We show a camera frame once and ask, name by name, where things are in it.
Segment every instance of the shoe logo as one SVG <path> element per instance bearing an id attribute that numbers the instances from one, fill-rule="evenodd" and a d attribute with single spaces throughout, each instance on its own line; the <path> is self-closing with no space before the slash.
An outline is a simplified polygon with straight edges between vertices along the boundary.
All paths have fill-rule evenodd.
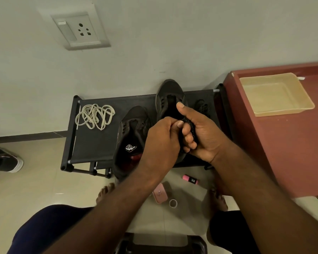
<path id="1" fill-rule="evenodd" d="M 136 146 L 132 146 L 132 145 L 127 145 L 126 146 L 126 148 L 125 148 L 125 150 L 127 150 L 128 152 L 132 152 L 132 151 L 134 151 L 136 149 Z"/>

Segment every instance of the fingernail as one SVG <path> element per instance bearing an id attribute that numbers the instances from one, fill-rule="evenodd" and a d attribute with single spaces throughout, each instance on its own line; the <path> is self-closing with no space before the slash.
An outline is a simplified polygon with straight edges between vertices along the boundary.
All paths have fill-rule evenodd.
<path id="1" fill-rule="evenodd" d="M 183 121 L 178 121 L 178 124 L 177 124 L 177 126 L 179 127 L 179 128 L 182 128 L 182 126 L 184 125 L 184 122 Z"/>
<path id="2" fill-rule="evenodd" d="M 177 103 L 177 107 L 179 107 L 179 108 L 183 108 L 184 106 L 185 106 L 185 105 L 183 105 L 182 102 L 178 102 L 178 103 Z"/>

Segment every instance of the hand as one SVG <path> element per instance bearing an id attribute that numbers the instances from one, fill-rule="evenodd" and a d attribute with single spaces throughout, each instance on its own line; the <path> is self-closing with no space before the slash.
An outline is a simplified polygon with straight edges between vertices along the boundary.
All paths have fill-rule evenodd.
<path id="1" fill-rule="evenodd" d="M 180 150 L 178 132 L 183 124 L 177 119 L 165 117 L 151 127 L 139 165 L 166 173 L 173 168 Z"/>
<path id="2" fill-rule="evenodd" d="M 186 144 L 185 152 L 191 151 L 194 156 L 211 163 L 217 155 L 233 144 L 217 125 L 205 115 L 184 106 L 181 102 L 177 103 L 177 109 L 196 126 L 196 135 L 199 140 L 197 145 L 190 132 L 190 125 L 185 123 L 182 129 Z"/>

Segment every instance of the beige tray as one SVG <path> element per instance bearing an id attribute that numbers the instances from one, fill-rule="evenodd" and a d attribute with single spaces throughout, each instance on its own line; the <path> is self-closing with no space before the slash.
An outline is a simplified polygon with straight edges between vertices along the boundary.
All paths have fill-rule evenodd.
<path id="1" fill-rule="evenodd" d="M 300 113 L 314 108 L 293 73 L 242 77 L 240 82 L 256 117 Z"/>

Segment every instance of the white wall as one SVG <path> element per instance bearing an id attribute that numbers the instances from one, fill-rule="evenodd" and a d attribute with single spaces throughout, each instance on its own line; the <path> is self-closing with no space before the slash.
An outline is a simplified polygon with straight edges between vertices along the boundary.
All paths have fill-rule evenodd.
<path id="1" fill-rule="evenodd" d="M 96 4 L 111 48 L 67 51 L 37 8 Z M 0 136 L 67 129 L 72 97 L 212 88 L 233 69 L 318 61 L 318 0 L 0 0 Z"/>

